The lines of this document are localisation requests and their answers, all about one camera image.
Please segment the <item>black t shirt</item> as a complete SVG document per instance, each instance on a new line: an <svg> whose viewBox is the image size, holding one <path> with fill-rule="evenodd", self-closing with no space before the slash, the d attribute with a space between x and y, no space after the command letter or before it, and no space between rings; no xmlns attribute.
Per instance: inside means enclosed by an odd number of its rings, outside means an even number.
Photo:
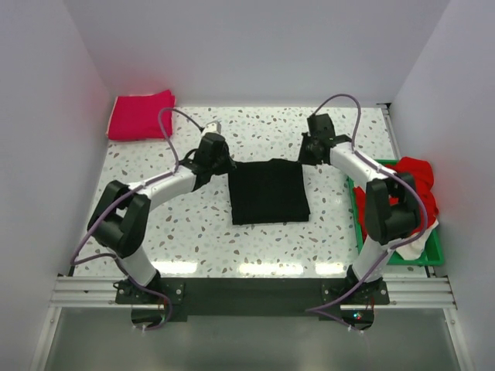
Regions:
<svg viewBox="0 0 495 371"><path fill-rule="evenodd" d="M298 162L280 158L238 162L228 174L228 189L234 225L309 220L302 165Z"/></svg>

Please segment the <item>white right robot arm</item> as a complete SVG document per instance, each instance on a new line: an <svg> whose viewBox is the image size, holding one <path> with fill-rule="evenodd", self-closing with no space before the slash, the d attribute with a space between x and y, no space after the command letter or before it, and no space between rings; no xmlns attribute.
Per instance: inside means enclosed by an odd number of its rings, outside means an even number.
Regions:
<svg viewBox="0 0 495 371"><path fill-rule="evenodd" d="M396 173L355 149L347 135L337 135L328 114L311 114L302 135L298 161L303 165L331 165L365 191L364 224L367 238L349 266L344 292L322 311L348 299L360 304L382 280L383 269L399 247L417 240L428 226L428 214L416 192L414 176Z"/></svg>

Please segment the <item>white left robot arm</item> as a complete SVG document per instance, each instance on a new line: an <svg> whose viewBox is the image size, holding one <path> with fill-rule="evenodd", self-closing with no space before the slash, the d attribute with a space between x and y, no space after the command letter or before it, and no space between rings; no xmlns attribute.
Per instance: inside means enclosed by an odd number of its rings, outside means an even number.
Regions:
<svg viewBox="0 0 495 371"><path fill-rule="evenodd" d="M235 169L221 125L213 121L201 131L197 148L169 172L140 182L112 181L105 187L88 223L87 233L114 256L143 303L166 302L161 275L147 257L143 241L151 211L178 196L195 192L213 176Z"/></svg>

